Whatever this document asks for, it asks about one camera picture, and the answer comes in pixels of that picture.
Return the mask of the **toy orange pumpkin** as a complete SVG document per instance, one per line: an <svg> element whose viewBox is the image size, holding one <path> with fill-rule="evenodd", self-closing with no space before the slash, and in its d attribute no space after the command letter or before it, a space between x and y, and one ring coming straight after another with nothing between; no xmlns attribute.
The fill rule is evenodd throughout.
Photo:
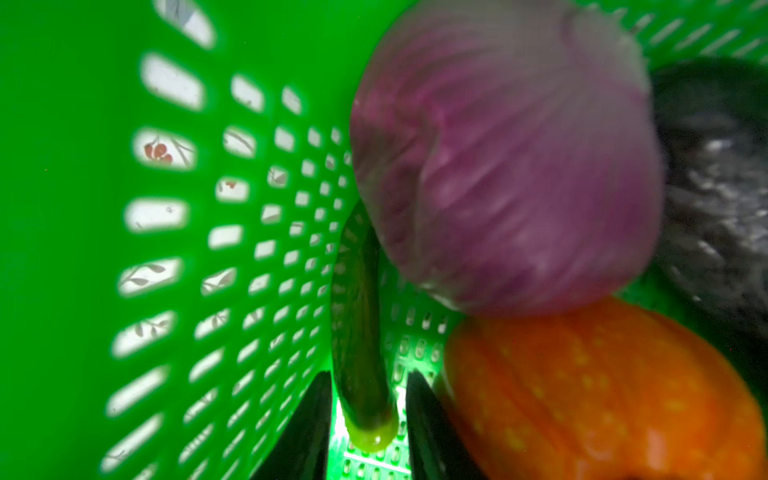
<svg viewBox="0 0 768 480"><path fill-rule="evenodd" d="M608 298L566 314L468 319L444 400L491 479L763 479L761 408L678 322Z"/></svg>

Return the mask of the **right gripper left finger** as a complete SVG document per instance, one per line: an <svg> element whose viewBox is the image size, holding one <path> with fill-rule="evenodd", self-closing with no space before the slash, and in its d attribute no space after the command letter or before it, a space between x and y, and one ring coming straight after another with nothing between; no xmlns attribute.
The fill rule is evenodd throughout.
<svg viewBox="0 0 768 480"><path fill-rule="evenodd" d="M331 374L319 372L251 480L324 480L333 410Z"/></svg>

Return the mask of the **toy green chili pepper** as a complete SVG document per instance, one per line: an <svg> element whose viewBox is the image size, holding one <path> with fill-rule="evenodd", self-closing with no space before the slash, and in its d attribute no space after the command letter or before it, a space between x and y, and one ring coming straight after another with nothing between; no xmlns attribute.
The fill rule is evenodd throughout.
<svg viewBox="0 0 768 480"><path fill-rule="evenodd" d="M342 234L330 297L333 379L351 443L385 450L399 416L381 349L380 245L365 205L357 203Z"/></svg>

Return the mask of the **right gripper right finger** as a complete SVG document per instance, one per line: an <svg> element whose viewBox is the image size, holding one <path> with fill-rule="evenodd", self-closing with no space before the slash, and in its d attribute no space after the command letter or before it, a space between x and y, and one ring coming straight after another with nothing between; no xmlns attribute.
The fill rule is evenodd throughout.
<svg viewBox="0 0 768 480"><path fill-rule="evenodd" d="M405 410L412 479L487 479L418 370L407 378Z"/></svg>

